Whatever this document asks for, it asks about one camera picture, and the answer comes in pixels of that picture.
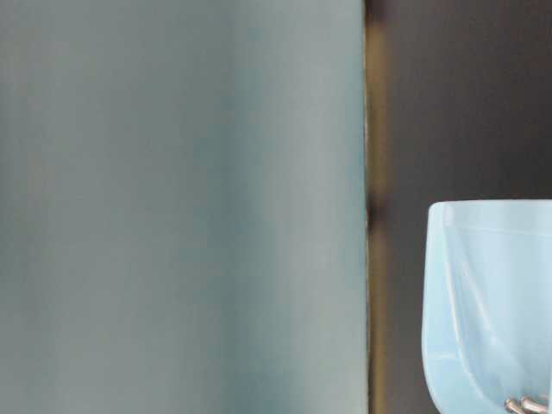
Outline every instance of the gray-blue surface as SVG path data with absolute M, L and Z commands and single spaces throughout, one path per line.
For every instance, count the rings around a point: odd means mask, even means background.
M 362 413 L 361 2 L 0 1 L 10 413 Z

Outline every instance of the dark wall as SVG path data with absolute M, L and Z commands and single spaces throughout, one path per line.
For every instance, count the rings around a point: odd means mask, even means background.
M 427 210 L 442 200 L 552 198 L 552 3 L 378 6 L 370 24 L 385 31 L 386 135 L 370 136 L 368 150 L 372 142 L 370 160 L 386 158 L 372 170 L 379 181 L 386 174 L 385 188 L 371 188 L 386 271 L 370 278 L 386 284 L 386 324 L 373 334 L 386 339 L 382 406 L 425 414 L 436 411 L 419 345 Z

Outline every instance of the frosted glass panel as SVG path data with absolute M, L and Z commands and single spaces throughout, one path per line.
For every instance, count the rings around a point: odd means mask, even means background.
M 0 401 L 365 412 L 361 3 L 0 2 Z

